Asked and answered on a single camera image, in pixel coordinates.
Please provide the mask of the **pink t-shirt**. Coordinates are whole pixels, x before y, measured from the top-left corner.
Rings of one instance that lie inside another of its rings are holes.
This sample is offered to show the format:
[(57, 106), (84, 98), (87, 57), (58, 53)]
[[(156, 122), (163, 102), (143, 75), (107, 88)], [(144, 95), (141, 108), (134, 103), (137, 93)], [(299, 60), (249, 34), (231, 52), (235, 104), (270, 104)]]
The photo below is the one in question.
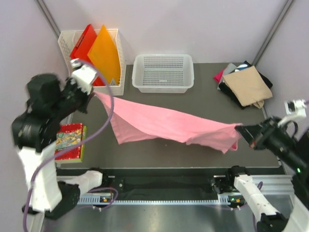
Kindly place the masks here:
[(96, 92), (108, 114), (118, 144), (163, 138), (186, 145), (197, 144), (226, 153), (238, 148), (235, 124), (217, 122), (187, 113), (156, 107)]

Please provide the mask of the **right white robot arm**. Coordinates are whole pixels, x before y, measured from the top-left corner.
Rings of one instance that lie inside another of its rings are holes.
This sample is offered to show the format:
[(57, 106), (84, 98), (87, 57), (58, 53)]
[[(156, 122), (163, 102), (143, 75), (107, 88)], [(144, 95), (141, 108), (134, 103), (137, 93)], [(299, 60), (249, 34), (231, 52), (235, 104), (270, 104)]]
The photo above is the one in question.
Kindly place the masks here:
[[(299, 140), (287, 133), (293, 124), (289, 119), (273, 117), (264, 122), (235, 127), (236, 131), (254, 150), (269, 150), (280, 161), (294, 171), (294, 175), (263, 176), (266, 190), (256, 185), (257, 177), (248, 173), (245, 167), (233, 166), (226, 172), (225, 185), (230, 191), (238, 191), (251, 209), (258, 232), (307, 232), (309, 230), (309, 132), (305, 131)], [(266, 198), (268, 194), (287, 194), (292, 198), (293, 209), (285, 217)]]

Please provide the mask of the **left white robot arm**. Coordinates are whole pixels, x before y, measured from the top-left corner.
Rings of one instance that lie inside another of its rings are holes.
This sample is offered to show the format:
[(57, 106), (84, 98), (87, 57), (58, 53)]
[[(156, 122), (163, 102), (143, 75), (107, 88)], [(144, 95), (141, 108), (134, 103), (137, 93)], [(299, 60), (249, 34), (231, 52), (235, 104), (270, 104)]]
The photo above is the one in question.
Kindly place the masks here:
[(77, 78), (69, 77), (61, 89), (55, 74), (44, 73), (34, 76), (27, 90), (26, 111), (12, 123), (14, 145), (23, 163), (27, 186), (32, 190), (29, 207), (22, 210), (32, 215), (44, 213), (46, 218), (57, 220), (77, 205), (81, 195), (94, 188), (106, 191), (110, 184), (96, 169), (65, 182), (57, 181), (53, 160), (36, 170), (54, 157), (60, 122), (76, 110), (86, 113), (93, 87), (82, 86)]

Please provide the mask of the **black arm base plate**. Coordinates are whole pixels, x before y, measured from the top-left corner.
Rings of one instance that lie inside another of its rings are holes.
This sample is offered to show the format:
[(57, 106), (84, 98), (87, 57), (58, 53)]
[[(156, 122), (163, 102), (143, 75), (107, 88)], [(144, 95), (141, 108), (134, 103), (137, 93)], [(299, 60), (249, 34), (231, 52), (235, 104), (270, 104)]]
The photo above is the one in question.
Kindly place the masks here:
[(225, 168), (105, 169), (94, 192), (114, 193), (118, 200), (215, 200), (234, 193)]

